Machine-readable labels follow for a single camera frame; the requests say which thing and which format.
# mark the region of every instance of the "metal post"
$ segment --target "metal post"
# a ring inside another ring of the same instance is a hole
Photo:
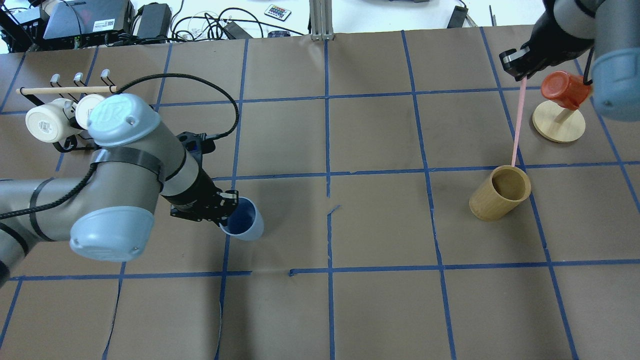
[[[331,0],[309,0],[311,18],[311,39],[333,40]]]

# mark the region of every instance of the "cardboard surface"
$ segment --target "cardboard surface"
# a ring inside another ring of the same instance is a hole
[[[0,178],[79,177],[90,157],[61,159],[32,138],[15,88],[47,86],[54,72],[66,85],[76,72],[99,84],[104,68],[118,85],[184,72],[238,100],[240,125],[204,168],[258,205],[265,231],[228,238],[169,217],[160,200],[147,249],[128,264],[39,244],[0,290],[0,357],[215,359],[222,307],[218,359],[635,358],[638,123],[602,119],[588,101],[582,138],[544,139],[531,113],[557,69],[544,70],[529,82],[518,159],[532,196],[497,222],[468,209],[509,162],[517,83],[498,54],[530,31],[141,45],[29,53],[22,65],[2,56]],[[557,68],[579,73],[577,63],[584,56]],[[176,134],[233,123],[225,98],[192,81],[132,92],[159,102]]]

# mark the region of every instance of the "plastic cup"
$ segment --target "plastic cup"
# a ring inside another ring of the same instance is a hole
[[[238,207],[227,220],[227,226],[220,225],[220,229],[237,239],[254,241],[262,236],[264,220],[253,201],[240,197]]]

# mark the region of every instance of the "wooden base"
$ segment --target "wooden base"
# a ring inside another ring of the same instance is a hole
[[[580,110],[567,110],[548,100],[533,112],[533,126],[545,138],[566,143],[578,140],[586,125]]]

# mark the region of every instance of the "electronic device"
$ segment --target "electronic device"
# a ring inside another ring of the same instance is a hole
[[[49,21],[49,15],[41,7],[6,15],[6,23],[0,22],[0,35],[11,53],[21,53],[31,47],[32,42],[43,45],[42,34]]]
[[[51,12],[44,39],[53,49],[73,49],[114,42],[131,32],[130,0],[83,0],[58,3]]]
[[[171,9],[167,4],[147,4],[140,15],[140,25],[136,32],[139,38],[166,37],[171,23]],[[146,44],[162,44],[166,40],[155,40]]]
[[[291,15],[291,11],[281,8],[279,6],[275,6],[274,4],[269,5],[267,10],[264,10],[264,14],[270,16],[274,19],[278,19],[280,21],[287,20],[289,15]]]
[[[253,38],[249,33],[247,33],[240,25],[236,24],[233,21],[230,21],[223,28],[225,30],[225,34],[230,40],[240,39],[240,38]]]
[[[463,8],[462,6],[456,6],[453,8],[453,13],[451,13],[451,19],[449,19],[447,29],[462,28],[462,25],[464,25],[465,19],[467,18],[468,11],[469,9]]]

